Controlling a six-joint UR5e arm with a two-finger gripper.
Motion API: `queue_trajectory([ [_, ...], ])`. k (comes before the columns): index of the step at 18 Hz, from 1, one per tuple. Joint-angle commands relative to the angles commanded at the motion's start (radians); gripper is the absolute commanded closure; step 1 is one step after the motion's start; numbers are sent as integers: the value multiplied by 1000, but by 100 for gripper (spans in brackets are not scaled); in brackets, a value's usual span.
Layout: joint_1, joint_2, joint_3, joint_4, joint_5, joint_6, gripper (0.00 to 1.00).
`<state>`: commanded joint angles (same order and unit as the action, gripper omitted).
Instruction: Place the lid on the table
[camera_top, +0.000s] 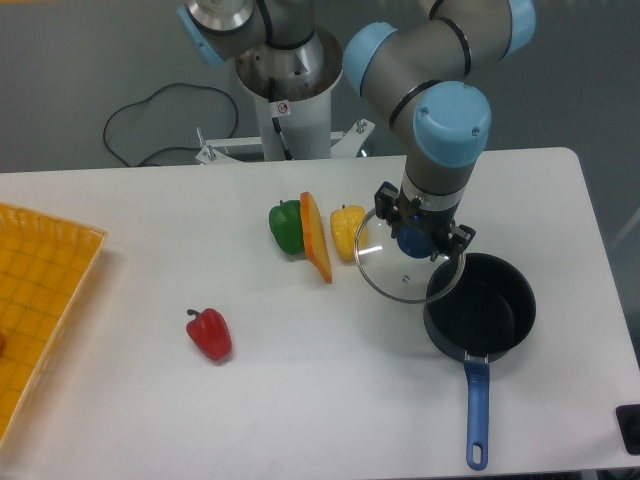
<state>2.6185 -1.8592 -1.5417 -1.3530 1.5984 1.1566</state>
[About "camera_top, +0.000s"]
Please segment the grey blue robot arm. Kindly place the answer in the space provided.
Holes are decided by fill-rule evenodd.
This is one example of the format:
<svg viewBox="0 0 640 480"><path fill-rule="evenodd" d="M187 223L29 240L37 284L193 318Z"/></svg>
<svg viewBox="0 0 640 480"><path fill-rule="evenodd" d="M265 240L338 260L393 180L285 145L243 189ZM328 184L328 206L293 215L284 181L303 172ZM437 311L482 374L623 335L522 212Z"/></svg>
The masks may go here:
<svg viewBox="0 0 640 480"><path fill-rule="evenodd" d="M208 64L234 62L255 101L266 160L330 155L331 92L346 79L407 151L401 185L383 186L375 200L400 249L455 258L468 247L474 231L454 216L491 109L465 80L531 40L531 2L431 1L424 25L402 33L372 23L346 46L316 23L310 1L188 1L177 13Z"/></svg>

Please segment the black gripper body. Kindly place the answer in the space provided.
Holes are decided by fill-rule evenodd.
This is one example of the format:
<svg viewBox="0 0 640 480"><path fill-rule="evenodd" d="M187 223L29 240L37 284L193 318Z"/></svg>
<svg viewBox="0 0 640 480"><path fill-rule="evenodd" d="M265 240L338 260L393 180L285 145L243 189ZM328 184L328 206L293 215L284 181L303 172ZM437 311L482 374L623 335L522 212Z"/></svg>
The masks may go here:
<svg viewBox="0 0 640 480"><path fill-rule="evenodd" d="M391 237L399 247L433 247L432 234L439 227L454 223L458 205L458 192L438 196L400 189L397 200L400 218L394 223L386 222L391 227Z"/></svg>

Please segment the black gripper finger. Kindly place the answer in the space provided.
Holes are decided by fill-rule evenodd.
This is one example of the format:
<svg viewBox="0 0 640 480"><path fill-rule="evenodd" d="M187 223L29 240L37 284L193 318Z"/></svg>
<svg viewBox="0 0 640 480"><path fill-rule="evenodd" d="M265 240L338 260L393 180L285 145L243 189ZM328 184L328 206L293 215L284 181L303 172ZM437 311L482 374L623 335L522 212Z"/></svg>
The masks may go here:
<svg viewBox="0 0 640 480"><path fill-rule="evenodd" d="M397 209L399 190L393 184L384 181L374 195L374 210L377 218L387 223L397 222L400 214Z"/></svg>
<svg viewBox="0 0 640 480"><path fill-rule="evenodd" d="M435 262L439 257L459 257L475 236L476 230L464 224L450 223L447 227L439 227L432 234L433 249L430 260Z"/></svg>

